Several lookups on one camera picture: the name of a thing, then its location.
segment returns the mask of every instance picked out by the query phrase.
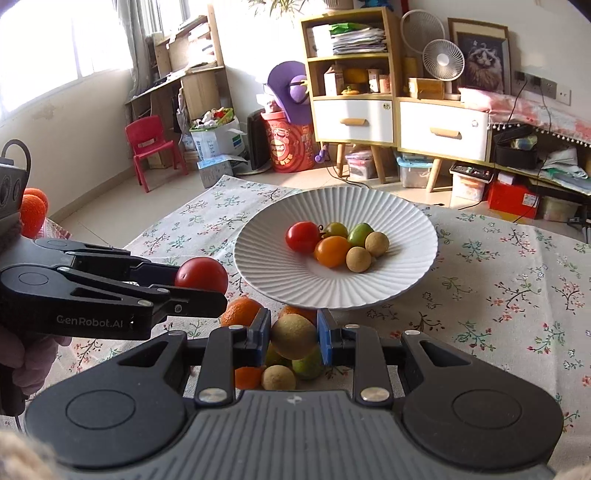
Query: framed picture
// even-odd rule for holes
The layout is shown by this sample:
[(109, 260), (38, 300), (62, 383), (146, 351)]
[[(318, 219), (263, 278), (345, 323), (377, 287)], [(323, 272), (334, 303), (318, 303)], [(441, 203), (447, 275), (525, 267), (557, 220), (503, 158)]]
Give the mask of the framed picture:
[(509, 29), (462, 18), (449, 18), (450, 39), (464, 54), (466, 67), (458, 87), (511, 94)]

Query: electric outlet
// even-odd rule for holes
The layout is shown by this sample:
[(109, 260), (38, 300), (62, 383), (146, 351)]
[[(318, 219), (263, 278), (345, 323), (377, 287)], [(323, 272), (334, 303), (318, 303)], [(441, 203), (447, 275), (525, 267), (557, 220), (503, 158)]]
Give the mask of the electric outlet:
[(570, 105), (570, 88), (568, 88), (566, 85), (558, 84), (556, 87), (556, 99), (559, 102)]
[(528, 92), (534, 92), (538, 95), (541, 94), (540, 87), (542, 92), (544, 93), (544, 97), (556, 99), (556, 88), (557, 83), (553, 82), (552, 80), (545, 79), (543, 77), (538, 77), (537, 75), (530, 75), (529, 73), (519, 72), (518, 70), (515, 71), (515, 79), (517, 80), (517, 86), (521, 88), (523, 76), (527, 79), (527, 84), (525, 85), (524, 90)]

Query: orange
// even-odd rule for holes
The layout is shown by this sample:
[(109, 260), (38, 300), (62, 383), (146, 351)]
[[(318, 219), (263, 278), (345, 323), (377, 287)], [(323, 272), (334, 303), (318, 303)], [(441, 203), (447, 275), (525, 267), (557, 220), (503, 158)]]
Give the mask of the orange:
[(338, 267), (345, 263), (350, 243), (342, 236), (330, 236), (321, 240), (314, 249), (314, 258), (328, 268)]
[(299, 307), (293, 307), (291, 305), (285, 305), (281, 310), (279, 310), (277, 320), (290, 313), (302, 315), (304, 318), (308, 319), (312, 325), (316, 326), (316, 310), (306, 310)]
[(262, 368), (242, 367), (234, 370), (234, 385), (240, 390), (254, 390), (261, 385)]
[(23, 192), (25, 195), (34, 195), (37, 198), (40, 198), (43, 203), (45, 203), (45, 214), (47, 214), (47, 210), (49, 208), (49, 200), (47, 200), (47, 195), (45, 195), (45, 193), (43, 193), (42, 190), (40, 189), (25, 189), (25, 191)]
[(228, 303), (226, 311), (220, 318), (222, 327), (244, 325), (250, 327), (262, 305), (248, 297), (240, 297)]
[(39, 197), (23, 195), (21, 204), (22, 235), (35, 238), (45, 222), (45, 204)]

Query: ribbed ceramic plate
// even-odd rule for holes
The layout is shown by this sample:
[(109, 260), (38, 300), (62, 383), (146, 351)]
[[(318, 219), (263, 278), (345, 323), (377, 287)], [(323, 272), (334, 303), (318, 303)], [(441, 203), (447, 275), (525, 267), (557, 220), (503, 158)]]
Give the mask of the ribbed ceramic plate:
[[(285, 233), (296, 222), (366, 222), (388, 236), (390, 248), (363, 273), (326, 268), (290, 250)], [(240, 275), (274, 300), (309, 309), (357, 309), (380, 304), (417, 283), (437, 254), (437, 235), (414, 205), (379, 190), (331, 187), (284, 198), (257, 213), (240, 231), (234, 261)]]

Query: pink glove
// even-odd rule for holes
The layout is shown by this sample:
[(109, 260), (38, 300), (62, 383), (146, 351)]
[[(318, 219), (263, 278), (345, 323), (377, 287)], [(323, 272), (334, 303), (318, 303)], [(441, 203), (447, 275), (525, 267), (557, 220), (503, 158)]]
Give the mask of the pink glove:
[(0, 364), (13, 368), (12, 383), (31, 395), (45, 383), (58, 346), (71, 341), (72, 337), (46, 336), (25, 348), (17, 335), (0, 325)]

